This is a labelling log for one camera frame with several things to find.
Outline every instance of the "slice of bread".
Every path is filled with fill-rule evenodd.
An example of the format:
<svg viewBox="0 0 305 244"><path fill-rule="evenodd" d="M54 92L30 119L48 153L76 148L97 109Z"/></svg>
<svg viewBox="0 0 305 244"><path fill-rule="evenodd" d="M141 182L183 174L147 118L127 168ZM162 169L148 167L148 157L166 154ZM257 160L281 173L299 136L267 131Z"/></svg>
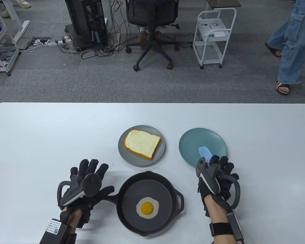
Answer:
<svg viewBox="0 0 305 244"><path fill-rule="evenodd" d="M134 129L129 132L124 144L133 153L143 156L146 159L153 159L153 155L161 139L160 136Z"/></svg>

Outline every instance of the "chair backrest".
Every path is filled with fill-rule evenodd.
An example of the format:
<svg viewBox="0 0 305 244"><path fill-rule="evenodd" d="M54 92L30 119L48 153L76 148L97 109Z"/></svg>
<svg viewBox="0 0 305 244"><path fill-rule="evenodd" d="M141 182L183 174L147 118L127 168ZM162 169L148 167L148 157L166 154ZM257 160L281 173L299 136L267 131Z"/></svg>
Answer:
<svg viewBox="0 0 305 244"><path fill-rule="evenodd" d="M148 26L149 31L174 23L178 13L178 0L126 0L126 5L129 23Z"/></svg>

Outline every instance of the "label sticker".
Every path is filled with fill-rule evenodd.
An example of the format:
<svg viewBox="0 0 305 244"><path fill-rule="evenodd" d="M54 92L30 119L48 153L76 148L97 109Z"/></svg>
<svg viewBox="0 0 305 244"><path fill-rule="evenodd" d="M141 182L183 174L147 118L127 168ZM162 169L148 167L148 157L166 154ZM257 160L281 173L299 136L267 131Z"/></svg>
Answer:
<svg viewBox="0 0 305 244"><path fill-rule="evenodd" d="M59 232L60 226L61 226L61 222L56 221L56 220L51 220L51 222L49 223L49 226L47 228L47 232L57 235L57 233Z"/></svg>

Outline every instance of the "fried egg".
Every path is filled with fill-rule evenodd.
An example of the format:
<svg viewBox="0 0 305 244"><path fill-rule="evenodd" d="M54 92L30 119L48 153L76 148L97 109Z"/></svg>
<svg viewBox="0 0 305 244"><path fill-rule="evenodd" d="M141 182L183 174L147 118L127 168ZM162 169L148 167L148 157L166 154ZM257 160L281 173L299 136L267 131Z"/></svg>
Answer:
<svg viewBox="0 0 305 244"><path fill-rule="evenodd" d="M159 202L151 197L141 199L136 205L137 214L144 219L156 217L159 210Z"/></svg>

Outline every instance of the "computer tower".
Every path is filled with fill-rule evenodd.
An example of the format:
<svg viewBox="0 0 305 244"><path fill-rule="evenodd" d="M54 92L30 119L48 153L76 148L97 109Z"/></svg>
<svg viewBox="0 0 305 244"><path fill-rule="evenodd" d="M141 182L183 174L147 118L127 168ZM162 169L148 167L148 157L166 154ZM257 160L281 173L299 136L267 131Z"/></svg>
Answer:
<svg viewBox="0 0 305 244"><path fill-rule="evenodd" d="M106 46L108 35L101 0L65 1L72 23L66 26L66 32L72 35L73 45L81 49Z"/></svg>

